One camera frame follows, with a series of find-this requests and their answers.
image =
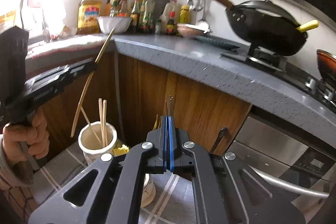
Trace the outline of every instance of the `metal screw cap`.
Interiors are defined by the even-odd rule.
[[[109,161],[112,159],[112,155],[110,153],[105,153],[103,155],[100,156],[100,159],[102,161]]]
[[[191,142],[191,141],[188,141],[188,142],[185,142],[185,143],[183,144],[183,146],[184,146],[185,148],[194,148],[195,144],[194,144],[193,142]]]
[[[150,148],[153,147],[153,144],[152,144],[151,142],[144,142],[144,143],[141,145],[141,147],[142,147],[143,149],[150,149]]]
[[[227,160],[234,160],[236,158],[236,155],[232,152],[226,152],[224,157],[227,159]]]

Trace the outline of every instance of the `wooden cabinet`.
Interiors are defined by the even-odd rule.
[[[49,159],[76,141],[70,133],[86,78],[76,79],[62,94],[43,105],[50,132]],[[197,81],[122,55],[119,55],[119,87],[125,141],[130,146],[146,140],[156,115],[164,114],[164,101],[169,100],[169,95],[174,97],[176,127],[188,131],[190,139],[208,151],[219,130],[229,129],[215,150],[217,154],[230,145],[251,107],[249,103]],[[103,55],[85,96],[83,107],[91,122],[99,120],[98,98],[107,99],[107,121],[120,133],[113,53]],[[80,114],[77,132],[85,125]]]
[[[164,114],[164,100],[174,98],[175,126],[208,151],[221,128],[229,134],[215,153],[224,152],[244,122],[251,105],[229,94],[165,69],[119,57],[120,99],[127,142],[136,145],[152,130],[156,115]]]

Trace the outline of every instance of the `stove knob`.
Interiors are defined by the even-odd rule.
[[[334,99],[334,93],[330,90],[325,90],[323,97],[326,98],[328,101],[332,101]]]
[[[311,77],[308,77],[307,78],[307,81],[305,83],[306,87],[309,88],[310,90],[313,90],[316,88],[316,81],[311,78]]]

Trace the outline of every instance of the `wooden chopstick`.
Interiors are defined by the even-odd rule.
[[[101,59],[101,57],[102,57],[102,55],[103,55],[103,53],[104,53],[104,51],[105,51],[108,43],[111,40],[111,37],[112,37],[112,35],[114,33],[114,30],[115,30],[115,28],[113,27],[113,29],[111,30],[110,34],[107,36],[107,38],[106,38],[106,40],[105,40],[102,48],[100,49],[100,52],[99,52],[99,54],[98,54],[98,56],[96,58],[96,61],[95,61],[96,64],[99,63],[99,61],[100,61],[100,59]],[[76,129],[77,122],[78,122],[78,117],[79,117],[79,114],[80,114],[80,108],[81,108],[81,106],[82,106],[82,104],[84,102],[85,94],[87,92],[87,89],[88,89],[88,87],[90,85],[90,82],[91,82],[91,79],[92,79],[94,73],[95,73],[94,71],[92,73],[90,73],[89,77],[87,78],[87,80],[85,82],[85,85],[84,85],[84,88],[83,88],[83,91],[82,91],[82,95],[81,95],[81,97],[79,99],[79,102],[78,102],[78,106],[77,106],[77,109],[76,109],[75,117],[73,119],[72,128],[71,128],[71,137],[73,137],[75,135],[75,129]]]
[[[89,118],[87,117],[83,107],[81,106],[81,112],[83,113],[83,116],[87,122],[87,124],[89,125],[89,129],[92,131],[92,133],[96,136],[97,140],[99,141],[99,143],[101,144],[101,146],[103,146],[102,141],[99,139],[97,133],[94,131],[93,127],[91,126],[91,122],[89,121]]]
[[[100,119],[100,131],[101,131],[101,140],[103,147],[104,145],[104,131],[103,131],[103,106],[102,106],[102,98],[98,99],[98,105],[99,105],[99,119]]]
[[[103,101],[103,133],[104,133],[104,141],[103,144],[105,147],[107,144],[107,132],[106,132],[106,109],[107,109],[107,100]]]

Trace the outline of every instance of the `white ceramic cup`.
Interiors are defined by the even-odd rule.
[[[102,145],[97,140],[91,129],[97,133],[99,140],[101,141],[100,122],[93,122],[91,129],[87,124],[79,133],[78,144],[81,150],[83,150],[84,157],[88,164],[93,163],[104,153],[111,153],[113,155],[113,148],[117,144],[117,131],[113,125],[106,123],[107,128],[107,140],[108,145],[102,148]]]
[[[145,175],[145,181],[143,183],[141,207],[145,207],[150,204],[155,198],[156,189],[152,177],[149,174]]]

